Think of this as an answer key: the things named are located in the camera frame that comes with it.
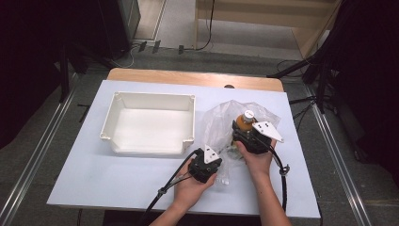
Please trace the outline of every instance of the right hand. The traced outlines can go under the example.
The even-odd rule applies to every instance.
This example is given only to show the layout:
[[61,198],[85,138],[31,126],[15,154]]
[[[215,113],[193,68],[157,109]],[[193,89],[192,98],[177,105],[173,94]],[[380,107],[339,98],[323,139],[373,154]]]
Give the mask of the right hand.
[[[276,140],[272,139],[271,145],[274,148]],[[264,177],[269,178],[269,169],[273,158],[271,152],[261,154],[249,153],[246,146],[240,141],[236,141],[236,146],[246,160],[249,173],[254,182],[262,180]]]

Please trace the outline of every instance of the black stand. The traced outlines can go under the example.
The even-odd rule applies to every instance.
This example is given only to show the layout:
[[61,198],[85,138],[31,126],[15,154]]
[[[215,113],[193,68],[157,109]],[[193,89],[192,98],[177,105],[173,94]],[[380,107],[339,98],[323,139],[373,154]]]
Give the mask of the black stand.
[[330,31],[326,41],[314,55],[296,63],[284,71],[268,75],[267,77],[282,78],[289,73],[309,65],[308,69],[302,76],[302,80],[305,84],[311,84],[316,79],[317,75],[320,75],[316,92],[316,103],[320,112],[324,114],[323,97],[327,85],[327,79],[331,73],[331,67],[335,57],[334,53],[337,53],[340,48],[338,39],[343,35],[345,22],[351,16],[358,3],[358,0],[346,0],[344,1],[344,4],[341,4],[334,27]]
[[59,64],[61,70],[61,97],[59,99],[60,103],[63,103],[65,101],[65,98],[70,92],[68,60],[70,61],[77,73],[86,73],[88,69],[88,65],[81,55],[91,57],[95,61],[104,65],[109,70],[116,68],[115,65],[94,54],[85,46],[78,43],[64,41],[59,51]]

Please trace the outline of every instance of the plastic bag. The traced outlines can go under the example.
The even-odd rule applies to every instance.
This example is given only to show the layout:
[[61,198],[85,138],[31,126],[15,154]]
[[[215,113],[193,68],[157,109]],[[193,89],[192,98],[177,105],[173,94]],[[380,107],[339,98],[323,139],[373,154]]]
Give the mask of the plastic bag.
[[223,184],[229,184],[229,167],[242,161],[242,156],[236,150],[232,142],[232,121],[242,115],[246,110],[251,110],[257,121],[270,121],[276,128],[279,124],[279,116],[268,111],[256,103],[241,104],[231,100],[214,107],[205,112],[202,124],[203,144],[211,147],[223,159],[223,162],[217,172],[216,181]]

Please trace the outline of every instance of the orange object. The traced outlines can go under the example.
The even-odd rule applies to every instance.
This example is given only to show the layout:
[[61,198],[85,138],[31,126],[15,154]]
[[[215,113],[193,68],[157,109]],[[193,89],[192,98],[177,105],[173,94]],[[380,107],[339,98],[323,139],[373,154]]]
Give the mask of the orange object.
[[251,110],[247,110],[244,114],[237,117],[237,125],[242,131],[252,130],[252,123],[255,122],[254,114]]

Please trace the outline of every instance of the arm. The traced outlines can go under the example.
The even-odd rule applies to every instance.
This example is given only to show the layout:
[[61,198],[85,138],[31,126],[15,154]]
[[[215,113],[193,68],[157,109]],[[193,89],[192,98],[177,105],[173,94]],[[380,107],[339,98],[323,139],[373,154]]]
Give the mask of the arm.
[[252,183],[256,188],[262,225],[291,225],[270,181],[269,168],[272,154],[270,152],[263,154],[249,153],[240,141],[237,141],[236,145],[246,160]]
[[[184,167],[182,167],[176,176],[184,175],[188,172],[188,164],[191,162],[191,160],[187,161],[187,163],[184,165]],[[173,203],[151,224],[151,226],[176,225],[177,222],[179,222],[179,220],[185,215],[185,213],[197,203],[202,193],[208,187],[214,184],[215,178],[216,174],[214,173],[214,175],[209,178],[206,184],[198,182],[193,177],[178,183],[174,187],[175,192]]]

